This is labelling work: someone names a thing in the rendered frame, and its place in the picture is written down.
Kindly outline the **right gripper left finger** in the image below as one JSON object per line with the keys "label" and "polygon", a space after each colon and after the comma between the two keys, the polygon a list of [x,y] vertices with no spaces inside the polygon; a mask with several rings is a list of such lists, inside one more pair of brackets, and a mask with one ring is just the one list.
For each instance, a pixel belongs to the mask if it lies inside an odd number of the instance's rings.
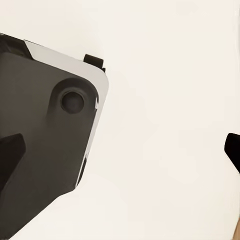
{"label": "right gripper left finger", "polygon": [[0,193],[26,153],[22,133],[0,138]]}

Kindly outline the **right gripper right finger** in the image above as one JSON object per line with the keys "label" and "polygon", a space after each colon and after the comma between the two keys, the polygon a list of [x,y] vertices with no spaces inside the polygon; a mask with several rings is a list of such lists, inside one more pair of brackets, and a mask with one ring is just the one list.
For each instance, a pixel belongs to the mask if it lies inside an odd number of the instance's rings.
{"label": "right gripper right finger", "polygon": [[224,151],[235,165],[240,173],[240,135],[235,133],[229,133],[227,135]]}

